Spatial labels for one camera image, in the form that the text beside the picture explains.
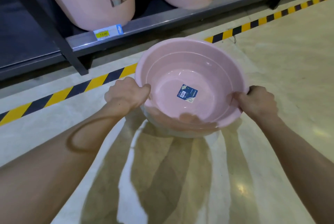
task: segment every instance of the yellow and black striped tape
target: yellow and black striped tape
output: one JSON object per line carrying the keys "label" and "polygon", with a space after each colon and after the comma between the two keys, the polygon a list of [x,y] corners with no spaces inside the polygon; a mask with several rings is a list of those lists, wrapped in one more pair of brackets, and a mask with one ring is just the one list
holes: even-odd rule
{"label": "yellow and black striped tape", "polygon": [[[205,40],[210,43],[216,43],[221,40],[230,38],[236,34],[239,34],[241,32],[248,31],[252,28],[255,28],[257,26],[260,26],[262,24],[268,23],[272,20],[278,19],[280,17],[283,17],[285,15],[291,14],[293,12],[296,12],[301,9],[305,9],[311,5],[317,4],[319,2],[323,2],[325,0],[310,0],[301,4],[298,4],[296,6],[290,7],[288,9],[276,12],[274,14],[268,15],[264,18],[257,19],[255,21],[252,21],[250,23],[246,23],[244,25],[238,26],[236,28],[224,31],[222,33],[216,34],[214,36],[208,37]],[[123,78],[127,75],[133,74],[136,70],[136,64],[115,70],[109,74],[101,75],[99,77],[93,78],[89,81],[79,83],[75,86],[69,87],[67,89],[58,91],[52,95],[45,96],[41,99],[38,99],[36,101],[21,105],[17,108],[14,108],[10,111],[4,112],[0,114],[0,126],[7,124],[11,121],[17,120],[23,116],[26,116],[28,114],[31,114],[33,112],[36,112],[38,110],[41,110],[45,107],[48,107],[50,105],[59,103],[65,99],[68,99],[70,97],[79,95],[83,92],[89,91],[91,89],[100,87],[108,82],[115,81],[117,79]]]}

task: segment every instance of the person's left hand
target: person's left hand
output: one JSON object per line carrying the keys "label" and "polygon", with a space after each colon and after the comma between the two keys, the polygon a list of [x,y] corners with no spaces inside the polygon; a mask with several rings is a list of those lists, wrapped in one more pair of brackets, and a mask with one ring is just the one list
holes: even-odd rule
{"label": "person's left hand", "polygon": [[133,78],[126,77],[124,80],[117,80],[115,85],[109,88],[105,100],[110,104],[118,103],[130,112],[147,100],[150,91],[149,84],[139,87]]}

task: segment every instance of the black stripe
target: black stripe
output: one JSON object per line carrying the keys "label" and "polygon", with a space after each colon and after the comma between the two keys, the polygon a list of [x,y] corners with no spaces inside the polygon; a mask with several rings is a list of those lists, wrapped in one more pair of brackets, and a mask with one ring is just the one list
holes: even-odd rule
{"label": "black stripe", "polygon": [[258,27],[259,25],[259,20],[255,20],[253,22],[250,22],[250,28],[255,28],[255,27]]}
{"label": "black stripe", "polygon": [[238,27],[233,28],[232,36],[237,35],[239,33],[241,33],[241,25],[238,26]]}
{"label": "black stripe", "polygon": [[282,16],[285,16],[285,15],[288,15],[289,14],[289,11],[286,9],[286,10],[282,10]]}
{"label": "black stripe", "polygon": [[73,88],[71,89],[71,91],[69,92],[69,94],[67,95],[65,99],[68,99],[70,97],[83,93],[85,89],[87,88],[88,84],[90,83],[90,81],[91,80],[83,82],[83,83],[79,83],[78,85],[73,86]]}
{"label": "black stripe", "polygon": [[33,112],[36,112],[38,110],[43,109],[44,106],[50,100],[51,97],[52,97],[52,95],[48,95],[48,96],[42,97],[42,98],[40,98],[36,101],[33,101],[31,103],[31,105],[28,107],[28,109],[25,111],[25,113],[23,113],[22,116],[26,116],[30,113],[33,113]]}
{"label": "black stripe", "polygon": [[213,36],[212,43],[223,40],[223,32]]}
{"label": "black stripe", "polygon": [[6,116],[8,112],[9,111],[0,114],[0,121],[2,121],[2,119]]}
{"label": "black stripe", "polygon": [[298,11],[298,10],[301,10],[301,9],[302,9],[302,6],[300,4],[295,6],[295,11]]}
{"label": "black stripe", "polygon": [[123,70],[124,70],[124,68],[121,68],[121,69],[117,69],[117,70],[115,70],[113,72],[110,72],[107,75],[107,77],[106,77],[105,81],[103,82],[103,84],[106,84],[108,82],[112,82],[112,81],[117,80],[121,76]]}
{"label": "black stripe", "polygon": [[273,14],[267,16],[267,23],[271,22],[272,20],[275,20]]}

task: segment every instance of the forearm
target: forearm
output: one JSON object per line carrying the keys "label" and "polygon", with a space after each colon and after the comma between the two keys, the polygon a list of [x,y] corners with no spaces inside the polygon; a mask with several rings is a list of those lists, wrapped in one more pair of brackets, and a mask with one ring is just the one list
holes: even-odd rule
{"label": "forearm", "polygon": [[334,164],[278,117],[257,121],[303,204],[319,223],[334,219]]}
{"label": "forearm", "polygon": [[52,221],[123,116],[105,109],[0,168],[1,223]]}

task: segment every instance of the pink plastic basin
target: pink plastic basin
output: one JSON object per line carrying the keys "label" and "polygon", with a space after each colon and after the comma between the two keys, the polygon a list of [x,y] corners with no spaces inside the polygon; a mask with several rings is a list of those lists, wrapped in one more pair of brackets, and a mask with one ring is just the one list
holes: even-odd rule
{"label": "pink plastic basin", "polygon": [[[184,132],[182,136],[189,137],[235,121],[241,111],[231,93],[248,92],[244,74],[230,56],[211,43],[189,38],[165,40],[144,52],[135,80],[139,86],[151,85],[143,106],[148,120],[171,134]],[[185,85],[192,92],[183,96]],[[184,100],[195,91],[192,100]]]}

